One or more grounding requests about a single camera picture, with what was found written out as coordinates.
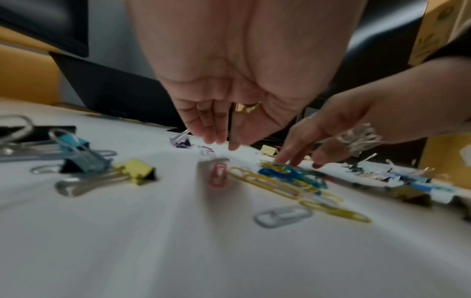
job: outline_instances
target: hand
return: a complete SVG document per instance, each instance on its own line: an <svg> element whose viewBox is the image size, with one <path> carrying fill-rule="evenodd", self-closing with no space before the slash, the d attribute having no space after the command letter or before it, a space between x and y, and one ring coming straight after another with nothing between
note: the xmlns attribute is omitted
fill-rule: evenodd
<svg viewBox="0 0 471 298"><path fill-rule="evenodd" d="M232 103L261 104L237 136L282 129L330 82L366 0L128 0L138 39L182 120L223 143Z"/></svg>
<svg viewBox="0 0 471 298"><path fill-rule="evenodd" d="M443 58L333 96L294 125L276 163L298 165L314 143L314 167L351 155L335 136L370 123L394 144L456 130L471 118L471 60Z"/></svg>

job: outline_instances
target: laptop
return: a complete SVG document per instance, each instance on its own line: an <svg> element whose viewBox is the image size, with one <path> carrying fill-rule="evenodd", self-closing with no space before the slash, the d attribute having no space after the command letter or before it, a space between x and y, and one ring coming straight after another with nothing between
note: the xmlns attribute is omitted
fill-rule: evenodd
<svg viewBox="0 0 471 298"><path fill-rule="evenodd" d="M63 54L49 54L88 109L185 129L159 81Z"/></svg>

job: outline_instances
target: white tabletop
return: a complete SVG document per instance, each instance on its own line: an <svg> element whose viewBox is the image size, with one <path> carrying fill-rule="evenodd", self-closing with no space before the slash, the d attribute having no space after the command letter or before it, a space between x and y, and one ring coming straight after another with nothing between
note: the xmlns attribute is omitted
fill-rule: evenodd
<svg viewBox="0 0 471 298"><path fill-rule="evenodd" d="M211 168L200 163L199 150L173 148L168 138L175 134L164 128L0 103L0 114L12 113L37 125L76 125L92 148L117 151L116 161L154 165L159 181L69 199L54 191L58 174L29 173L51 162L1 163L0 297L471 295L471 226L451 210L329 183L345 207L372 223L315 213L263 229L252 221L255 213L295 202L234 180L209 188ZM230 166L256 170L262 158L250 147L210 147Z"/></svg>

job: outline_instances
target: pink paper clip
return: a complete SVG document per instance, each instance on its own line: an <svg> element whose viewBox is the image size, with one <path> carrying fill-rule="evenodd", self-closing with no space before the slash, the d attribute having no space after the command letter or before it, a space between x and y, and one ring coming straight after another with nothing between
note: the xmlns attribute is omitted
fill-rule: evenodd
<svg viewBox="0 0 471 298"><path fill-rule="evenodd" d="M227 165L225 163L217 163L212 170L211 180L209 182L214 188L224 188L227 185Z"/></svg>

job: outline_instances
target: black sleeve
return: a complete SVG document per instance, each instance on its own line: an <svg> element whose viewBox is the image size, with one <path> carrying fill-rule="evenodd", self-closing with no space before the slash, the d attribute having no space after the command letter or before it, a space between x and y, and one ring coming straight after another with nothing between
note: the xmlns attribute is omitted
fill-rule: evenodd
<svg viewBox="0 0 471 298"><path fill-rule="evenodd" d="M425 61L454 56L471 58L471 28L443 48L433 52Z"/></svg>

